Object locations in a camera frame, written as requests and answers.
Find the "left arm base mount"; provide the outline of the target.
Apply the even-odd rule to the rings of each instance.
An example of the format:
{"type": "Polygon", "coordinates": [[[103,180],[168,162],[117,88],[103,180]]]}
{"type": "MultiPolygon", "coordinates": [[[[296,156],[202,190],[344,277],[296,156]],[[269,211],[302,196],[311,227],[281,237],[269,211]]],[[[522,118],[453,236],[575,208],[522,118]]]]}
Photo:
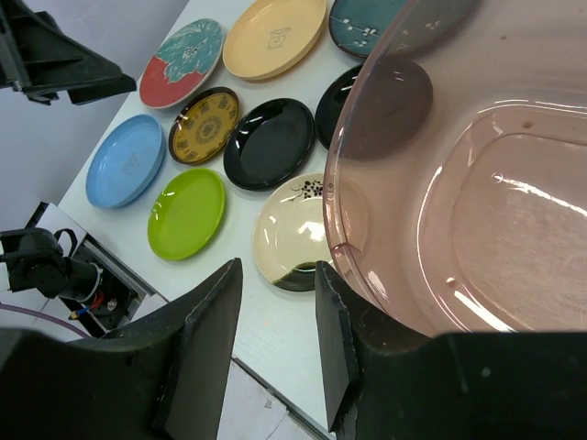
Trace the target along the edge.
{"type": "Polygon", "coordinates": [[[95,337],[129,324],[144,299],[139,283],[117,265],[111,254],[89,239],[77,248],[73,257],[96,266],[99,275],[97,287],[87,302],[61,299],[70,312],[79,313],[73,321],[95,337]]]}

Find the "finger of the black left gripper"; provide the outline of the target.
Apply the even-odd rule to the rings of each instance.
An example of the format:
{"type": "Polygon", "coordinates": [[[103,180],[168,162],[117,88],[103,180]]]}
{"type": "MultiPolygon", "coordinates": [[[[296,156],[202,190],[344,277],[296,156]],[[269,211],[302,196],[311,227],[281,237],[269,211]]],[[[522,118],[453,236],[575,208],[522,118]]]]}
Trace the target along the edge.
{"type": "Polygon", "coordinates": [[[66,36],[46,11],[22,1],[1,3],[1,87],[50,105],[60,92],[85,105],[137,90],[107,58],[66,36]]]}

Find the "black glossy plate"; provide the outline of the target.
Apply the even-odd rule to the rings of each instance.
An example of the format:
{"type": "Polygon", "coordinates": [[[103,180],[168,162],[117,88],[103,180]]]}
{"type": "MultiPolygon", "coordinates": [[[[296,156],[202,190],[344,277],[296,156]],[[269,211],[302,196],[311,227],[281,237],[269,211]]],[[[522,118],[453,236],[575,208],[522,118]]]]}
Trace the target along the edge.
{"type": "Polygon", "coordinates": [[[272,188],[305,163],[316,138],[312,112],[293,98],[277,98],[249,111],[232,131],[224,152],[224,170],[237,187],[272,188]]]}
{"type": "Polygon", "coordinates": [[[358,64],[342,73],[323,93],[315,112],[316,137],[329,149],[340,113],[363,65],[358,64]]]}

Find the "light blue plastic plate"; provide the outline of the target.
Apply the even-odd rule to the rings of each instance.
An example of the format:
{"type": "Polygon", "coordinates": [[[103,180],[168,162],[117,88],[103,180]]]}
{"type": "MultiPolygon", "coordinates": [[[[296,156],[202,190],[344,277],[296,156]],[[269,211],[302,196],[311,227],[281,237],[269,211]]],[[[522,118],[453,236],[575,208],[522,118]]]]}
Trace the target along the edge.
{"type": "Polygon", "coordinates": [[[165,155],[160,122],[135,115],[100,144],[89,166],[85,193],[97,208],[114,209],[136,200],[157,175],[165,155]]]}

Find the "cream plate with floral motif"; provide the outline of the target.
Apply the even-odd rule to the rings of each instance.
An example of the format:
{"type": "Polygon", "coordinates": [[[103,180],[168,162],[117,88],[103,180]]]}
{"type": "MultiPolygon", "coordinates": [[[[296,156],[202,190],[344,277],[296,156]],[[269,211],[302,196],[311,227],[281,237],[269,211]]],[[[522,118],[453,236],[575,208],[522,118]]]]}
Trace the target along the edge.
{"type": "Polygon", "coordinates": [[[267,199],[252,233],[252,255],[260,274],[288,292],[315,288],[316,263],[332,261],[323,213],[321,172],[286,181],[267,199]]]}

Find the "lime green plate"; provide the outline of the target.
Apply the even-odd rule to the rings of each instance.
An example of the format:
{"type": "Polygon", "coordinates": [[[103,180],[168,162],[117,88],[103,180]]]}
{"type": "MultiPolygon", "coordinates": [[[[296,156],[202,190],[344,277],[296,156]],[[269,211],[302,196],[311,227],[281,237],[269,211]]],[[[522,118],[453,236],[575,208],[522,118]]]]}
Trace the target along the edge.
{"type": "Polygon", "coordinates": [[[215,171],[194,169],[177,175],[152,206],[147,229],[151,250],[165,260],[190,258],[212,239],[225,206],[225,186],[215,171]]]}

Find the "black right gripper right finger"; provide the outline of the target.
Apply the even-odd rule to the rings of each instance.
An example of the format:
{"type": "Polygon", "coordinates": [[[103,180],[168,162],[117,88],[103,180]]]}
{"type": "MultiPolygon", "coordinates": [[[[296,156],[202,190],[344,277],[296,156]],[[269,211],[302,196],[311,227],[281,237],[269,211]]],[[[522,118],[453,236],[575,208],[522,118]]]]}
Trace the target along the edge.
{"type": "Polygon", "coordinates": [[[327,429],[339,439],[583,439],[583,333],[427,337],[315,272],[327,429]]]}

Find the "red and teal floral plate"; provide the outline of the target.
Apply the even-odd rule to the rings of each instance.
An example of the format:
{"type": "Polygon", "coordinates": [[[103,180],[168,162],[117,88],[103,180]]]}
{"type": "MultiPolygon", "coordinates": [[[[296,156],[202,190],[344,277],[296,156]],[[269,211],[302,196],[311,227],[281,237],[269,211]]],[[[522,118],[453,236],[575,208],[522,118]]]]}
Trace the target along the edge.
{"type": "Polygon", "coordinates": [[[200,18],[170,35],[151,57],[138,88],[141,102],[153,109],[177,105],[204,85],[224,46],[224,30],[200,18]]]}

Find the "pale yellow plastic plate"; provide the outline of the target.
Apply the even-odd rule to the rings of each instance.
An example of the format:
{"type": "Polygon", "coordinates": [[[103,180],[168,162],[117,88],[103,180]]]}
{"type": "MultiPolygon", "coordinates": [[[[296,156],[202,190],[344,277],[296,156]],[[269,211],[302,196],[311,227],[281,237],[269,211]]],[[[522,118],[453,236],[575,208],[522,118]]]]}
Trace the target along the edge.
{"type": "Polygon", "coordinates": [[[245,81],[284,73],[314,47],[326,23],[327,2],[257,1],[228,32],[223,62],[245,81]]]}

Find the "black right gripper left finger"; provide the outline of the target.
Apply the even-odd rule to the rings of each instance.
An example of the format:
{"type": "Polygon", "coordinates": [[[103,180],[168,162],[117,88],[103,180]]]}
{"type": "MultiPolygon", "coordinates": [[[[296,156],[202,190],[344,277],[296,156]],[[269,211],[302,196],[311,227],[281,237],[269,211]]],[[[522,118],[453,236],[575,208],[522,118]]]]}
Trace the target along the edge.
{"type": "Polygon", "coordinates": [[[100,338],[1,333],[4,439],[213,439],[238,326],[239,258],[100,338]]]}

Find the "yellow patterned brown-rim plate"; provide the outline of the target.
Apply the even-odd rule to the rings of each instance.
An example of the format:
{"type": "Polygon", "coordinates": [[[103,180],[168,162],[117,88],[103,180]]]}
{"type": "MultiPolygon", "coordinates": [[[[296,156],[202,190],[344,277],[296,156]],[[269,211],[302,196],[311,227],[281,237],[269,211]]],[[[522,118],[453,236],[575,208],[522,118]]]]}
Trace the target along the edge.
{"type": "Polygon", "coordinates": [[[226,145],[239,121],[240,101],[230,88],[205,90],[175,117],[168,137],[171,157],[183,165],[212,159],[226,145]]]}

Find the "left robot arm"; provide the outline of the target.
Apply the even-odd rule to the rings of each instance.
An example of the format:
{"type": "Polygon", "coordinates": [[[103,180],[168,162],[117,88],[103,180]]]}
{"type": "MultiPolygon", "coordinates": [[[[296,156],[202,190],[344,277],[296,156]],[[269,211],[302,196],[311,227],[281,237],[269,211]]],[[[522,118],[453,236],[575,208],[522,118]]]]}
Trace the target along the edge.
{"type": "MultiPolygon", "coordinates": [[[[134,92],[135,80],[117,64],[66,36],[53,17],[34,12],[22,1],[1,4],[1,85],[37,104],[50,105],[61,92],[75,105],[134,92]]],[[[1,285],[21,292],[91,303],[100,287],[102,269],[64,252],[59,239],[78,239],[66,228],[55,233],[42,228],[1,234],[1,285]]]]}

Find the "pink translucent plastic bin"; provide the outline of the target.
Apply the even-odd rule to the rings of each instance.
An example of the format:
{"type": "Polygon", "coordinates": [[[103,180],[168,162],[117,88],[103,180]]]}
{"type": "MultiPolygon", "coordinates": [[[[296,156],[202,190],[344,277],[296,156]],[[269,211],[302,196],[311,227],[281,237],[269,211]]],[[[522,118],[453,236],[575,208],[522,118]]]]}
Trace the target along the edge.
{"type": "Polygon", "coordinates": [[[426,336],[586,327],[586,4],[408,1],[330,147],[332,257],[426,336]]]}

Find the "dark teal ceramic plate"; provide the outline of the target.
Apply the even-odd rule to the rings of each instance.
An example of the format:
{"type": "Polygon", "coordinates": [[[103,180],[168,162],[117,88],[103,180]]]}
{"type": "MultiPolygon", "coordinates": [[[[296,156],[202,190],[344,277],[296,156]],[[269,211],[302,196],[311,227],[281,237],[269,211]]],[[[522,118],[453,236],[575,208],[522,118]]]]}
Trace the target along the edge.
{"type": "Polygon", "coordinates": [[[406,0],[336,0],[328,19],[330,37],[342,51],[365,59],[406,3],[406,0]]]}

